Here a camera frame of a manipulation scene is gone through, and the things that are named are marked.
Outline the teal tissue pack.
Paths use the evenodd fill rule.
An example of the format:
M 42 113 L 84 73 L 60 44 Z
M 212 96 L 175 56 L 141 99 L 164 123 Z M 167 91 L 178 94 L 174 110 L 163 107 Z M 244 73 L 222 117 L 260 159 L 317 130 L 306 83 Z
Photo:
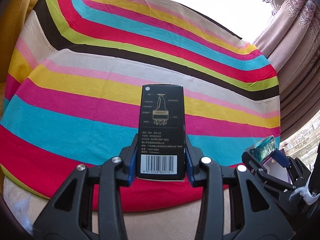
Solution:
M 245 150 L 248 152 L 258 163 L 263 163 L 271 153 L 276 149 L 276 142 L 274 136 L 265 137 L 254 145 Z

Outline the black barcode box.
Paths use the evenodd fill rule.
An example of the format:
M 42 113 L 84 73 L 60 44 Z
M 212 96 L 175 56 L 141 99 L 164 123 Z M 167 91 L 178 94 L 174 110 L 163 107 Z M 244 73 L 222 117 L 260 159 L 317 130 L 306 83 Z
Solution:
M 179 85 L 144 85 L 140 102 L 136 175 L 160 181 L 185 177 L 184 92 Z

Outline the purple storage box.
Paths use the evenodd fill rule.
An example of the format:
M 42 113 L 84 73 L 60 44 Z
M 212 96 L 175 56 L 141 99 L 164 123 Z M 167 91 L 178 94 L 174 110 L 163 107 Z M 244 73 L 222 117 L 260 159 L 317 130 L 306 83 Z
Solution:
M 289 167 L 280 166 L 271 155 L 262 163 L 263 167 L 267 169 L 267 173 L 289 184 L 292 183 L 290 175 L 287 171 Z

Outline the pink patterned curtain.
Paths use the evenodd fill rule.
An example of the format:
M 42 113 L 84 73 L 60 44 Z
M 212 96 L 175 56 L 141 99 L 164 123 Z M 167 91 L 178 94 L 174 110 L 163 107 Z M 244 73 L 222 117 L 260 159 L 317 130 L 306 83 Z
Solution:
M 319 111 L 319 0 L 263 0 L 272 21 L 254 44 L 277 72 L 280 139 Z

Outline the striped colourful cloth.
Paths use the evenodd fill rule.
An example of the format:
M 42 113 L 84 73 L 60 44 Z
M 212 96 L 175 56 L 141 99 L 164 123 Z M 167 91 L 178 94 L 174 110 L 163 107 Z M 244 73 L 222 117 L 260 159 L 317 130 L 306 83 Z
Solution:
M 51 197 L 78 164 L 131 144 L 142 87 L 184 89 L 191 143 L 225 166 L 280 138 L 276 71 L 258 48 L 170 0 L 38 0 L 12 42 L 1 19 L 1 171 Z

